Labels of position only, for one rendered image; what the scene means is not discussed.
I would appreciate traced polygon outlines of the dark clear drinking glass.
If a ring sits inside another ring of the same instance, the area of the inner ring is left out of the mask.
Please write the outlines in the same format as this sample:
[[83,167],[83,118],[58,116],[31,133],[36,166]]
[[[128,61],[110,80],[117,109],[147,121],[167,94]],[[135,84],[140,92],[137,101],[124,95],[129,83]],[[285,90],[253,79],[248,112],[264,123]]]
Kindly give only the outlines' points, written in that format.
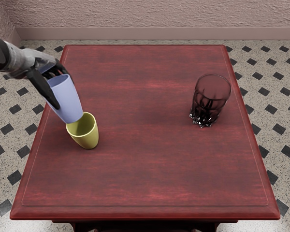
[[231,95],[230,82],[218,74],[205,74],[195,85],[189,117],[200,128],[211,127]]

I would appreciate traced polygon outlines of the light blue cup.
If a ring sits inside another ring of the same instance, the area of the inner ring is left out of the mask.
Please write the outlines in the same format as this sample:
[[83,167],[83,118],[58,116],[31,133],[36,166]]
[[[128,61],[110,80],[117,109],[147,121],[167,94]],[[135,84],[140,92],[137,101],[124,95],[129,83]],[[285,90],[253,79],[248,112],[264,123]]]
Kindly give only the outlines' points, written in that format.
[[50,108],[66,124],[79,120],[83,116],[83,109],[71,77],[68,74],[62,74],[47,82],[60,104],[60,109],[57,110],[45,99]]

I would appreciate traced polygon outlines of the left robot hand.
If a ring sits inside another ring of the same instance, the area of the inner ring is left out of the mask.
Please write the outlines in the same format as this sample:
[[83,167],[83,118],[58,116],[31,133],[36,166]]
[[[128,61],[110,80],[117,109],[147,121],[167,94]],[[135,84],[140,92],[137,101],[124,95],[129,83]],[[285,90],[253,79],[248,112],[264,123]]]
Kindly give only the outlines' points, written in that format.
[[47,80],[69,72],[59,60],[44,52],[30,48],[20,49],[5,42],[9,59],[3,71],[13,79],[28,79],[36,90],[55,108],[60,109]]

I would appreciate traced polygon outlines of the yellow-green cup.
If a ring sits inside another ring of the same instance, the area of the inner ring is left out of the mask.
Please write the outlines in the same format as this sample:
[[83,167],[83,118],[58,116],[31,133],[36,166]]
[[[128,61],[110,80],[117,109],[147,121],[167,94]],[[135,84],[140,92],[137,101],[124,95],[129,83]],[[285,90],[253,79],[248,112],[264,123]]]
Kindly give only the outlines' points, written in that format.
[[93,114],[83,112],[83,116],[74,123],[66,124],[71,138],[84,149],[93,149],[99,142],[99,129]]

